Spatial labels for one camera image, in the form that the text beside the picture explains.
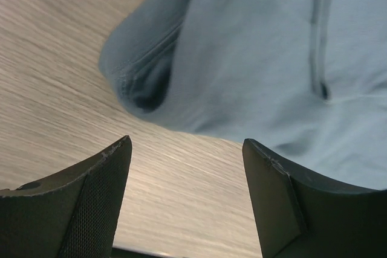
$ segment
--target wood grain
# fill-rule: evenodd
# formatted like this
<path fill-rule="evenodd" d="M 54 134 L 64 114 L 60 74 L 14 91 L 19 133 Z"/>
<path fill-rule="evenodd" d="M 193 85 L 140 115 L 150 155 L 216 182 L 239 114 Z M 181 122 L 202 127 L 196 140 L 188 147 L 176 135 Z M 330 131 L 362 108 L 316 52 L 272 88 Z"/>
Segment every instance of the wood grain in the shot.
<path fill-rule="evenodd" d="M 141 1 L 0 0 L 0 188 L 42 178 L 129 134 L 116 245 L 260 257 L 241 145 L 134 119 L 98 72 L 104 40 Z"/>

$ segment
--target blue-gray fabric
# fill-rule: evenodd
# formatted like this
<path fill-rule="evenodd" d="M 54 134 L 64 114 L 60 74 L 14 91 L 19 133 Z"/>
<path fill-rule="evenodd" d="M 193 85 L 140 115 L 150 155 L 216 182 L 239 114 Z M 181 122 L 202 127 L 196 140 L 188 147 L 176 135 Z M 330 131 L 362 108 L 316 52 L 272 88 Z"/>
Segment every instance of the blue-gray fabric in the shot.
<path fill-rule="evenodd" d="M 387 189 L 387 0 L 145 0 L 99 66 L 142 120 Z"/>

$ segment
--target wooden surface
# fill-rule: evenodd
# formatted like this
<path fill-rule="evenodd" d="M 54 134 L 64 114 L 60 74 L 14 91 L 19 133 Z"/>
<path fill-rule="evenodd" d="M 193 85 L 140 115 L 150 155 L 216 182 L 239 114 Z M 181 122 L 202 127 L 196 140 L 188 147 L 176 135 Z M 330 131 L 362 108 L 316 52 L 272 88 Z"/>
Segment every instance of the wooden surface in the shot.
<path fill-rule="evenodd" d="M 103 41 L 141 0 L 0 0 L 0 188 L 70 166 L 124 134 L 134 151 L 115 244 L 259 257 L 241 145 L 168 132 L 116 102 Z"/>

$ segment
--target garment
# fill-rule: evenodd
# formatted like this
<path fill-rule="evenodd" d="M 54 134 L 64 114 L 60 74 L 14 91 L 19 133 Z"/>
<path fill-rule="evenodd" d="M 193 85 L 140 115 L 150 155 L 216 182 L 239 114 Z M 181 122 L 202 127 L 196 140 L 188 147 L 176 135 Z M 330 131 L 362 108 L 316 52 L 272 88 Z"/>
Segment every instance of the garment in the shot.
<path fill-rule="evenodd" d="M 99 67 L 166 128 L 387 189 L 387 0 L 145 0 Z"/>

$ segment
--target wooden table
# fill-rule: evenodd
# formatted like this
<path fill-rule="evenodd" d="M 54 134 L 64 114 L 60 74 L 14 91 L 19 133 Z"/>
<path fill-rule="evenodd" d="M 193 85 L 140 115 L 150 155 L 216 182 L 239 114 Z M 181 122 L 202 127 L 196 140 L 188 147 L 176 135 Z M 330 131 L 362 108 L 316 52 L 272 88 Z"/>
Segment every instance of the wooden table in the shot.
<path fill-rule="evenodd" d="M 0 0 L 0 188 L 49 175 L 129 134 L 117 246 L 259 257 L 241 144 L 132 118 L 98 72 L 103 41 L 140 2 Z"/>

